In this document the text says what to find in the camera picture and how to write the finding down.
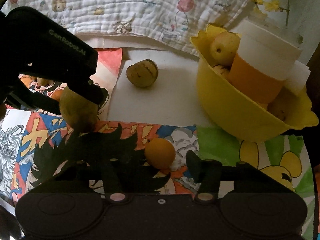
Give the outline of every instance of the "orange fruit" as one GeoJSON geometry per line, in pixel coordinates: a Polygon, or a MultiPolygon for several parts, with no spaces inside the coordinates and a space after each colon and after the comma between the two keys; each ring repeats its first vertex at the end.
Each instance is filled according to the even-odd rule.
{"type": "Polygon", "coordinates": [[[162,138],[154,138],[144,148],[144,155],[148,163],[156,169],[167,169],[176,157],[173,145],[162,138]]]}
{"type": "Polygon", "coordinates": [[[53,98],[54,100],[57,100],[59,102],[62,92],[63,92],[63,89],[56,90],[55,92],[53,92],[51,94],[51,98],[53,98]]]}

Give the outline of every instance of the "white table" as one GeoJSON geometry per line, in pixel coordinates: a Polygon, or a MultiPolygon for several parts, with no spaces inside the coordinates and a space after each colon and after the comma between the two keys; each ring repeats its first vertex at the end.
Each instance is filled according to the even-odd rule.
{"type": "Polygon", "coordinates": [[[212,123],[202,109],[196,92],[198,58],[185,53],[124,49],[119,79],[111,96],[110,121],[142,122],[173,126],[212,123]],[[147,89],[137,88],[126,77],[126,69],[144,59],[159,68],[156,82],[147,89]]]}

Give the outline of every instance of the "green paper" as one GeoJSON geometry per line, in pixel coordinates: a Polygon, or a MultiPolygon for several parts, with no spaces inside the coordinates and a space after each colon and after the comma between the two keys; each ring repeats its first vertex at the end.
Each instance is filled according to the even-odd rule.
{"type": "Polygon", "coordinates": [[[279,165],[284,153],[284,136],[277,136],[265,141],[267,154],[271,165],[279,165]]]}
{"type": "Polygon", "coordinates": [[[235,166],[240,161],[239,140],[220,127],[197,126],[198,142],[202,159],[214,159],[222,165],[235,166]]]}
{"type": "Polygon", "coordinates": [[[307,169],[306,173],[301,178],[299,184],[296,187],[296,193],[300,195],[300,193],[312,193],[314,194],[314,186],[313,186],[313,173],[311,166],[307,169]]]}
{"type": "Polygon", "coordinates": [[[295,155],[300,157],[300,153],[301,153],[302,148],[304,146],[303,137],[289,135],[288,139],[289,139],[289,144],[290,144],[290,151],[292,151],[295,155]]]}

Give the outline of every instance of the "yellow cartoon bear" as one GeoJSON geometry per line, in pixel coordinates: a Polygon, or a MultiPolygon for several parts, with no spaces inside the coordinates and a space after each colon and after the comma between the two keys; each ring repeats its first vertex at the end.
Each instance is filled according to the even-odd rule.
{"type": "MultiPolygon", "coordinates": [[[[247,162],[253,167],[258,168],[258,145],[253,142],[242,141],[239,157],[241,161],[247,162]]],[[[278,166],[270,165],[260,169],[260,171],[295,192],[295,189],[292,187],[292,178],[300,176],[302,173],[302,165],[297,155],[291,151],[287,151],[282,155],[278,166]]]]}

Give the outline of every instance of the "white quilted blanket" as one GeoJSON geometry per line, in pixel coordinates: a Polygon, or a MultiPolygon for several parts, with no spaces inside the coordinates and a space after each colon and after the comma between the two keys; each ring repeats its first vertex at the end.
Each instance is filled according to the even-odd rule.
{"type": "Polygon", "coordinates": [[[73,34],[146,36],[196,54],[190,36],[208,23],[228,26],[249,0],[8,0],[30,6],[73,34]]]}

